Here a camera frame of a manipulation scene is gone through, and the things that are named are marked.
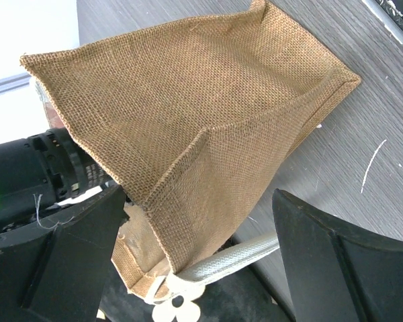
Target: gray wooden surface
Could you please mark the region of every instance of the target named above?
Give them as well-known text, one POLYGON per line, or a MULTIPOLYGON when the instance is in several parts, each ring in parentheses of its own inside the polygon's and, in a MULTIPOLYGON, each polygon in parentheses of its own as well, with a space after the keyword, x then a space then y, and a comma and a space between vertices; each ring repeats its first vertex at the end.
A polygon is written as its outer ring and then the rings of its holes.
MULTIPOLYGON (((250 0, 77 0, 81 43, 192 15, 231 13, 250 0)), ((236 233, 240 241, 274 228, 271 195, 285 189, 368 230, 403 241, 403 45, 362 0, 274 0, 363 82, 283 163, 236 233), (387 140, 371 165, 369 161, 387 140)), ((280 253, 257 264, 292 311, 280 253)))

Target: white bag handle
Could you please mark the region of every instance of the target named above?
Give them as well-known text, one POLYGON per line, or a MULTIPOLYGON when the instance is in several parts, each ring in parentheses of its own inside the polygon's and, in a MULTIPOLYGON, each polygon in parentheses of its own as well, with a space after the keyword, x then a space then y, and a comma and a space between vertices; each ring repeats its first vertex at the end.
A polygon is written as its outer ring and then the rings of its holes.
POLYGON ((165 300, 173 299, 193 287, 216 282, 277 249, 279 249, 279 241, 275 232, 265 233, 244 243, 226 248, 177 275, 170 273, 168 276, 158 276, 148 291, 145 302, 159 304, 165 300), (171 295, 163 299, 155 299, 155 294, 164 281, 166 281, 171 295))

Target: burlap bag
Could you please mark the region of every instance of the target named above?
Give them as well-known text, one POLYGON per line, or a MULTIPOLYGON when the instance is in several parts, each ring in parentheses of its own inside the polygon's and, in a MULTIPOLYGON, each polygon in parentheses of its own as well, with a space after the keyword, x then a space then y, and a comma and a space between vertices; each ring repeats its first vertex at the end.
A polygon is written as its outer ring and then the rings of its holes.
POLYGON ((360 81, 264 0, 21 63, 137 205, 113 261, 140 297, 156 275, 211 256, 360 81))

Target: flower-shaped decoration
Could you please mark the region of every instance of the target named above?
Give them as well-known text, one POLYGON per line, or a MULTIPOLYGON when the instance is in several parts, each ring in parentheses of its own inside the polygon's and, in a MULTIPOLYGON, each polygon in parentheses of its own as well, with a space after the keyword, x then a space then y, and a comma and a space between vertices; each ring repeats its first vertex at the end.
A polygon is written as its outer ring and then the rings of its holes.
POLYGON ((177 322, 197 322, 201 311, 192 301, 203 295, 205 286, 198 286, 181 293, 183 303, 180 307, 173 305, 172 300, 167 300, 154 307, 152 319, 154 322, 172 322, 175 317, 177 322))

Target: white wall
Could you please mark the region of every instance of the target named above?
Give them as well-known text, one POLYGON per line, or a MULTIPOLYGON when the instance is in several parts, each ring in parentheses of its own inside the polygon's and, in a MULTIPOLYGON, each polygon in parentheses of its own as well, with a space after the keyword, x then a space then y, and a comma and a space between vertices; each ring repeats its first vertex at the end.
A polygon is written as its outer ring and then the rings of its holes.
MULTIPOLYGON (((19 57, 79 45, 76 0, 0 0, 0 78, 24 72, 19 57)), ((0 95, 0 143, 48 128, 32 87, 0 95)))

